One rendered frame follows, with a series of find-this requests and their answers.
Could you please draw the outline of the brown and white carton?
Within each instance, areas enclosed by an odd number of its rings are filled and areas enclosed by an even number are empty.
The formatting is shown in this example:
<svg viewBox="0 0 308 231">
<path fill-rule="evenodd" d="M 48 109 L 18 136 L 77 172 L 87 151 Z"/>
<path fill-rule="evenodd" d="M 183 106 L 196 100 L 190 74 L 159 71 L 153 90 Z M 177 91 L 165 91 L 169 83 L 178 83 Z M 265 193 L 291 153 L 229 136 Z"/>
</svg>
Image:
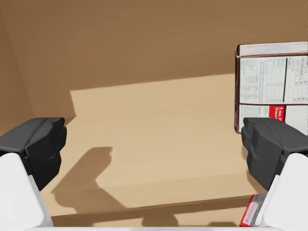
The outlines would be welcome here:
<svg viewBox="0 0 308 231">
<path fill-rule="evenodd" d="M 308 135 L 308 42 L 235 48 L 234 129 L 245 117 L 274 118 Z"/>
</svg>

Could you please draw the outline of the red and white carton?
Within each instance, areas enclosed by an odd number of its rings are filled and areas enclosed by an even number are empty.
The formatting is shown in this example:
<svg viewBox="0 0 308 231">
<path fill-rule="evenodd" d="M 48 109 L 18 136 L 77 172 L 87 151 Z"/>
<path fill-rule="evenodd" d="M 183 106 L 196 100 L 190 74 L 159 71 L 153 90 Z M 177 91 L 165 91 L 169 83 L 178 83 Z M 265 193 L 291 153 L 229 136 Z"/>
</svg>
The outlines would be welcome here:
<svg viewBox="0 0 308 231">
<path fill-rule="evenodd" d="M 254 227 L 257 216 L 266 198 L 266 194 L 254 194 L 251 196 L 244 215 L 240 221 L 240 227 Z"/>
</svg>

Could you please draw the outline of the pale wooden shelf unit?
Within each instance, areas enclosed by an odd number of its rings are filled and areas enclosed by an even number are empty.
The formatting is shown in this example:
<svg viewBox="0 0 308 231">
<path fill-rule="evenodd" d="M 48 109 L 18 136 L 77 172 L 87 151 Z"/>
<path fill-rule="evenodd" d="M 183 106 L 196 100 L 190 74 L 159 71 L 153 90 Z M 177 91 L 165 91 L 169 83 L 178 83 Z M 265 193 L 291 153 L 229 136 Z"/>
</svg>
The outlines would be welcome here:
<svg viewBox="0 0 308 231">
<path fill-rule="evenodd" d="M 307 39 L 308 0 L 0 0 L 4 129 L 64 117 L 55 226 L 238 226 L 234 50 Z"/>
</svg>

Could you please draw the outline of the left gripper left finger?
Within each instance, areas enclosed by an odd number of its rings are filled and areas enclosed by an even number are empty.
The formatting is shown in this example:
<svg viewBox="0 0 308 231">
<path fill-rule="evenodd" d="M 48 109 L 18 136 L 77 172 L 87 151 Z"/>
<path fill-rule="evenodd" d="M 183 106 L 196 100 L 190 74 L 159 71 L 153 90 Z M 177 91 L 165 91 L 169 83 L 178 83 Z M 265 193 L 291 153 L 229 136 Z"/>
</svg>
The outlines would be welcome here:
<svg viewBox="0 0 308 231">
<path fill-rule="evenodd" d="M 40 192 L 59 173 L 64 124 L 33 118 L 0 136 L 0 228 L 53 227 Z"/>
</svg>

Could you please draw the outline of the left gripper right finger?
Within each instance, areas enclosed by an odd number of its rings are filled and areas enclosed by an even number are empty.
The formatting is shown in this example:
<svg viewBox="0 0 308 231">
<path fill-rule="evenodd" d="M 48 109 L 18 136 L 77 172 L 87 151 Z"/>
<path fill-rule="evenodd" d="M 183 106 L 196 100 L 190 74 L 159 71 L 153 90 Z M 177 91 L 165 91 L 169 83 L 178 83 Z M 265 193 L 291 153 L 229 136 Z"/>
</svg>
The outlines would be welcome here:
<svg viewBox="0 0 308 231">
<path fill-rule="evenodd" d="M 308 228 L 308 136 L 272 118 L 244 118 L 249 174 L 267 191 L 251 198 L 254 227 Z"/>
</svg>

